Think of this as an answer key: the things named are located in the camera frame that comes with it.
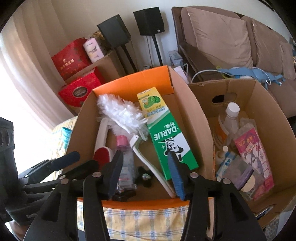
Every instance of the oval label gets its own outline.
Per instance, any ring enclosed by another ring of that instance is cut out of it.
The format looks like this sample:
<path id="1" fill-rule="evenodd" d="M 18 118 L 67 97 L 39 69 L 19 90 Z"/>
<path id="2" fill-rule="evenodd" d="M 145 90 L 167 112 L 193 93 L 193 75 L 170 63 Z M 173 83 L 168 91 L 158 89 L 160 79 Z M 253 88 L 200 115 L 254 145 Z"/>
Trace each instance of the oval label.
<path id="1" fill-rule="evenodd" d="M 73 95 L 76 98 L 82 98 L 82 97 L 86 96 L 86 94 L 87 94 L 87 88 L 83 87 L 83 86 L 80 86 L 80 87 L 73 90 Z"/>

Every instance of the pink and white package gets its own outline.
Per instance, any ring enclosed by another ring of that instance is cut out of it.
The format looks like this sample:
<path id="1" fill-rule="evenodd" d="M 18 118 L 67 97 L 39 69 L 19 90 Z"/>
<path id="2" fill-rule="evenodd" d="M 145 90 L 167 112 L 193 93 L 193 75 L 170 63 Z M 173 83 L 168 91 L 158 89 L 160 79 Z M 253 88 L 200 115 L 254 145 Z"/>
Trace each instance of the pink and white package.
<path id="1" fill-rule="evenodd" d="M 264 183 L 253 196 L 254 200 L 257 200 L 274 187 L 274 180 L 265 150 L 255 127 L 250 123 L 238 130 L 234 142 L 242 159 L 264 176 Z"/>

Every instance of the white small cap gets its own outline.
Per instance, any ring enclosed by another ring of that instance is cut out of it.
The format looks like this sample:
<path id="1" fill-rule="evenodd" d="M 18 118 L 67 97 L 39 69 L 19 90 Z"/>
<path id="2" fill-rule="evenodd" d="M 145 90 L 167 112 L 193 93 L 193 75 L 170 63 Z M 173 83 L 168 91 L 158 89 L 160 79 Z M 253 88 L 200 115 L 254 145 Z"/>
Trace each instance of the white small cap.
<path id="1" fill-rule="evenodd" d="M 239 106 L 234 102 L 230 102 L 226 108 L 226 114 L 230 117 L 237 117 L 239 115 Z"/>
<path id="2" fill-rule="evenodd" d="M 223 151 L 224 151 L 224 152 L 228 152 L 228 146 L 224 146 L 224 147 L 223 147 Z"/>

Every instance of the brown sofa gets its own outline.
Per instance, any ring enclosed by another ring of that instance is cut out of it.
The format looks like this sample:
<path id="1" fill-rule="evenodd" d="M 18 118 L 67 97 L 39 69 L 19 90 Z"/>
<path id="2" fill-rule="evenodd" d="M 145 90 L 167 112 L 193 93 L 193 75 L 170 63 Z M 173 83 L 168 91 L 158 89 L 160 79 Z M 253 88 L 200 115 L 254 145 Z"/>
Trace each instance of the brown sofa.
<path id="1" fill-rule="evenodd" d="M 216 66 L 227 69 L 259 67 L 274 75 L 283 74 L 288 76 L 286 81 L 281 86 L 272 83 L 267 91 L 287 118 L 296 116 L 296 73 L 291 63 L 292 46 L 282 35 L 254 19 L 219 8 L 173 7 L 172 13 L 178 52 L 189 64 L 191 76 L 201 70 L 216 69 Z M 217 27 L 217 30 L 205 33 L 207 28 L 212 27 Z M 228 45 L 228 41 L 225 41 L 227 36 L 233 44 Z M 284 52 L 284 47 L 288 50 L 291 48 L 289 56 Z M 206 72 L 195 78 L 194 82 L 222 78 L 220 73 Z"/>

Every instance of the darlie toothpaste box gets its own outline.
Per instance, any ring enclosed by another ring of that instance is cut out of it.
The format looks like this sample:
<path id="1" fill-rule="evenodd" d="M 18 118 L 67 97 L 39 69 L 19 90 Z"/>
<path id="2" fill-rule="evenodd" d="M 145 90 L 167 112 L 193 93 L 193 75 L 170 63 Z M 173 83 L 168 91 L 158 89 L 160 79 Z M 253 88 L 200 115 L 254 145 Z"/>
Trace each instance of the darlie toothpaste box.
<path id="1" fill-rule="evenodd" d="M 173 150 L 179 161 L 190 170 L 198 164 L 172 113 L 155 87 L 137 94 L 148 129 L 166 180 L 171 179 L 168 152 Z"/>

